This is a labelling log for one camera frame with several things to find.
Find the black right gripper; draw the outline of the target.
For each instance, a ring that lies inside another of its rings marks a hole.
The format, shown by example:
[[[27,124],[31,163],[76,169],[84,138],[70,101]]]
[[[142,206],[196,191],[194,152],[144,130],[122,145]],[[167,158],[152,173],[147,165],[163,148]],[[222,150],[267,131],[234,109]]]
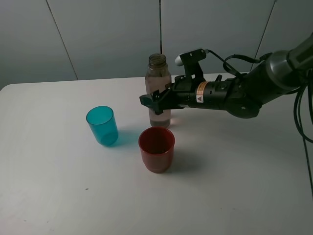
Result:
[[[222,81],[218,75],[214,81],[206,81],[204,78],[175,77],[175,82],[160,86],[150,94],[139,97],[141,105],[149,108],[156,115],[171,110],[171,102],[174,108],[198,108],[223,110],[226,99],[231,90],[231,79]]]

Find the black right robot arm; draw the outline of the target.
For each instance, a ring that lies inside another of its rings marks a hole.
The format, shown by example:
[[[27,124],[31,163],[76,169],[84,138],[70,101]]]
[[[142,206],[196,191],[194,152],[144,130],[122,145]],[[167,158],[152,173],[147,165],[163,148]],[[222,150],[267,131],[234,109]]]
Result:
[[[175,77],[174,83],[163,92],[140,96],[140,102],[156,115],[165,110],[198,108],[224,110],[238,118],[253,118],[261,107],[285,94],[307,85],[308,71],[313,68],[313,38],[309,37],[296,48],[267,53],[259,59],[238,54],[222,60],[224,70],[233,78],[206,81],[199,61],[213,51],[197,49],[176,58],[185,75]],[[240,59],[257,64],[251,72],[240,73],[227,60]]]

